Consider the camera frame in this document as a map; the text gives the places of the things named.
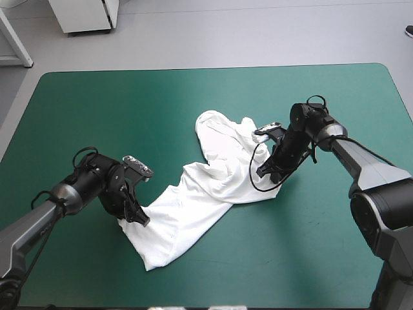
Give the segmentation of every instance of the shoe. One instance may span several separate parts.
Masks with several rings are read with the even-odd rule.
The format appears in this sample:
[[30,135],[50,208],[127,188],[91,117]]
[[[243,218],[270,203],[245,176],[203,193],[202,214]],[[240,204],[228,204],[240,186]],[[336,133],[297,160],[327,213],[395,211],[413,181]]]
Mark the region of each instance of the shoe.
[[406,27],[406,35],[408,35],[409,37],[413,37],[413,26],[407,26]]

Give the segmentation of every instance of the green table mat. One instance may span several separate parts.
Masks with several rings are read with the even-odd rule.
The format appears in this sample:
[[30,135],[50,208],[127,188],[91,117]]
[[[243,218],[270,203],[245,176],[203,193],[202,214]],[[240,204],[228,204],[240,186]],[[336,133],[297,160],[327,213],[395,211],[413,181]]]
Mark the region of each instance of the green table mat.
[[[177,185],[183,165],[205,161],[194,130],[200,113],[287,126],[292,104],[313,94],[328,99],[351,137],[413,171],[412,122],[379,64],[53,72],[40,79],[0,164],[0,227],[71,173],[82,147],[153,168],[137,186],[148,205]],[[317,156],[274,200],[233,206],[182,257],[150,272],[93,201],[57,224],[21,305],[367,306],[381,260],[351,217],[351,177],[332,154]]]

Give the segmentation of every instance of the black cable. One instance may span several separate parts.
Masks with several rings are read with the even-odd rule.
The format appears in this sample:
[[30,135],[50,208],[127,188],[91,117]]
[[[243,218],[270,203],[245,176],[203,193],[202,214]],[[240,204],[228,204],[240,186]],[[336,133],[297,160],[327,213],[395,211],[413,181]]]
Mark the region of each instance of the black cable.
[[330,139],[330,144],[332,143],[332,140],[344,140],[344,141],[352,142],[352,143],[358,145],[359,147],[361,147],[363,150],[369,152],[371,155],[375,156],[376,158],[379,158],[380,160],[384,161],[385,163],[389,164],[390,166],[395,167],[395,165],[394,165],[390,160],[388,160],[388,159],[380,156],[379,154],[373,152],[372,150],[368,149],[367,147],[365,147],[364,145],[362,145],[360,142],[356,141],[355,139],[352,139],[352,138],[349,138],[349,137],[343,136],[343,135],[340,135],[340,136],[328,136],[328,137],[325,137],[325,138],[319,140],[317,143],[313,143],[310,152],[304,153],[303,157],[302,157],[301,160],[298,162],[298,164],[291,170],[290,173],[288,173],[286,176],[284,176],[276,186],[271,187],[271,188],[269,188],[269,189],[259,189],[259,188],[256,187],[256,185],[254,184],[254,181],[252,181],[252,175],[251,175],[251,165],[252,165],[252,162],[253,162],[253,160],[254,160],[254,156],[255,156],[256,150],[258,149],[258,147],[259,147],[259,145],[260,145],[260,143],[259,143],[259,144],[257,144],[257,146],[255,147],[255,149],[254,149],[254,151],[253,151],[253,153],[252,153],[252,156],[251,156],[251,160],[250,160],[249,175],[250,175],[251,185],[253,186],[253,188],[255,188],[255,189],[256,189],[257,191],[259,191],[259,192],[269,192],[269,191],[273,191],[274,189],[280,187],[280,186],[291,176],[291,174],[292,174],[295,170],[297,170],[298,167],[299,167],[310,155],[312,155],[313,160],[314,160],[314,163],[317,163],[317,161],[316,161],[316,147],[317,147],[321,142],[323,142],[323,141],[325,141],[325,140],[328,140],[328,139]]
[[53,221],[50,223],[49,228],[47,229],[47,232],[45,233],[45,236],[43,237],[43,242],[41,243],[39,249],[37,250],[32,263],[30,264],[29,268],[27,269],[27,272],[25,273],[24,277],[21,279],[21,282],[19,284],[19,287],[16,289],[16,292],[14,293],[14,297],[10,300],[9,306],[10,309],[12,308],[12,306],[15,303],[16,298],[19,296],[21,289],[23,288],[24,284],[27,281],[28,276],[30,275],[30,273],[32,272],[34,265],[36,264],[37,260],[39,259],[40,254],[42,253],[43,249],[45,248],[46,242],[50,237],[50,234],[52,233],[52,230],[54,228],[54,225],[56,224],[56,222],[59,219],[59,205],[56,205],[56,210],[55,210],[55,216]]
[[255,188],[255,189],[256,189],[257,191],[259,191],[259,192],[270,192],[270,191],[273,191],[274,189],[280,187],[280,186],[290,177],[290,175],[291,175],[295,170],[298,169],[298,167],[307,159],[307,157],[310,156],[310,153],[309,153],[309,152],[306,152],[306,153],[303,155],[302,159],[298,162],[298,164],[290,171],[290,173],[288,173],[286,176],[284,176],[284,177],[280,180],[280,182],[278,182],[278,184],[277,184],[276,186],[271,187],[271,188],[269,188],[269,189],[259,189],[259,188],[254,184],[254,181],[252,181],[252,175],[251,175],[251,165],[252,165],[252,161],[254,160],[254,155],[256,154],[256,150],[258,149],[259,145],[260,145],[260,143],[257,144],[257,146],[255,147],[255,149],[254,149],[254,151],[253,151],[253,153],[252,153],[252,157],[251,157],[251,160],[250,160],[250,166],[249,166],[249,174],[250,174],[251,184],[252,184],[253,188]]
[[77,155],[79,155],[80,153],[82,153],[82,152],[84,152],[84,151],[86,151],[86,150],[94,150],[94,151],[95,151],[95,155],[99,154],[99,151],[98,151],[97,148],[95,148],[95,147],[84,147],[83,149],[78,150],[78,152],[75,154],[75,156],[73,156],[73,159],[72,159],[73,168],[76,168],[76,157],[77,157]]

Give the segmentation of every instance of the gray tile floor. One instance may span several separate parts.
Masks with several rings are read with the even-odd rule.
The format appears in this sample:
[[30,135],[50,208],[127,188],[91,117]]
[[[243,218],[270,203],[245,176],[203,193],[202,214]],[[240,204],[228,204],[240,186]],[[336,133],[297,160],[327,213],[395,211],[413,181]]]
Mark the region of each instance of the gray tile floor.
[[62,33],[47,0],[5,14],[35,65],[0,67],[0,158],[51,71],[377,62],[413,116],[413,0],[121,0],[117,29],[79,37]]

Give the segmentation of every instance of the white cloth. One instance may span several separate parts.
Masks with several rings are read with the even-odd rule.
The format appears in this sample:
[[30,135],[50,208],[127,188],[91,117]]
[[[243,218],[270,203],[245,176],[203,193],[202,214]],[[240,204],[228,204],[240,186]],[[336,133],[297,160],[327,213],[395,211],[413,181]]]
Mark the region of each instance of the white cloth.
[[[165,266],[185,253],[233,204],[276,196],[279,187],[259,192],[250,183],[248,167],[256,146],[252,141],[255,129],[250,118],[237,124],[217,111],[202,113],[196,121],[196,132],[208,164],[183,167],[179,185],[169,185],[144,208],[150,217],[146,227],[119,220],[147,271]],[[254,183],[262,189],[274,186],[269,175],[261,179],[255,173],[269,155],[267,146],[261,144],[252,163]]]

